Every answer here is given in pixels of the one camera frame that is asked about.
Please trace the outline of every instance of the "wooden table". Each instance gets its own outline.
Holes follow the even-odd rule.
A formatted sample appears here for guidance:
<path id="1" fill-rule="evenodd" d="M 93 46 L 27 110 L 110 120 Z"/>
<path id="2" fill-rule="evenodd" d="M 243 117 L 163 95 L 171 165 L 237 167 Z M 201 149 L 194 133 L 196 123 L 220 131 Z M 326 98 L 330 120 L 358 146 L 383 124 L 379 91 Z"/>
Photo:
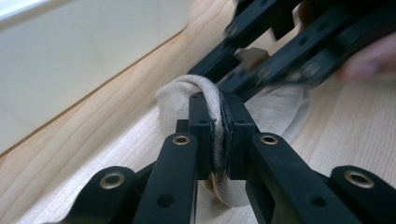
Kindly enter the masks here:
<path id="1" fill-rule="evenodd" d="M 154 92 L 220 42 L 233 8 L 228 0 L 192 1 L 184 31 L 4 153 L 0 223 L 59 221 L 99 170 L 120 165 L 138 171 L 155 161 L 163 136 Z M 282 45 L 268 34 L 256 44 L 270 52 Z M 292 146 L 325 175 L 352 164 L 395 187 L 395 87 L 395 76 L 350 84 L 331 78 L 313 90 L 310 117 Z M 228 209 L 205 191 L 199 198 L 200 223 L 255 221 L 249 206 Z"/>

